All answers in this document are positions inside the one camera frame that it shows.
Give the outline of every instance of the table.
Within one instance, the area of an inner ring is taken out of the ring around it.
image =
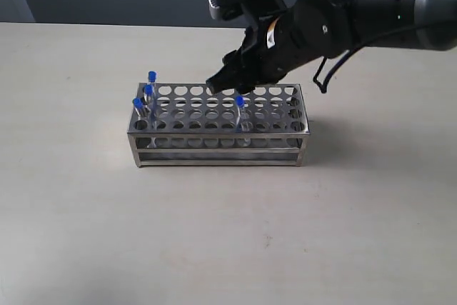
[[[294,167],[137,169],[136,85],[239,29],[0,24],[0,304],[453,304],[456,51],[365,49]]]

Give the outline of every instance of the blue test tube cap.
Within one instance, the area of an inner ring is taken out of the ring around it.
[[[135,109],[138,109],[138,110],[141,110],[144,106],[143,102],[141,101],[140,98],[135,98],[133,103],[134,103]]]
[[[237,107],[244,107],[244,98],[242,96],[237,96],[235,102]]]
[[[145,85],[145,87],[144,87],[145,95],[152,96],[153,92],[154,92],[154,87],[152,85]]]
[[[157,73],[155,71],[150,71],[148,75],[149,82],[156,82]]]

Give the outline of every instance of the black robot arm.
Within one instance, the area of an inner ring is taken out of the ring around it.
[[[348,51],[321,84],[365,46],[448,50],[457,45],[457,0],[209,0],[214,19],[244,15],[249,23],[241,47],[206,82],[213,93],[245,94],[275,84],[298,67]]]

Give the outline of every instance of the table surface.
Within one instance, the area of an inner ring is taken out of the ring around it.
[[[135,167],[151,69],[204,82],[238,29],[0,24],[0,304],[453,304],[456,51],[301,83],[306,166]]]

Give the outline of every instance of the test tube rack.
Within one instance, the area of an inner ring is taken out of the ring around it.
[[[138,98],[145,85],[139,84]],[[205,84],[157,84],[153,115],[139,118],[133,110],[130,118],[135,164],[301,166],[310,131],[300,85],[258,87],[243,95],[248,133],[236,127],[236,95],[212,95]]]

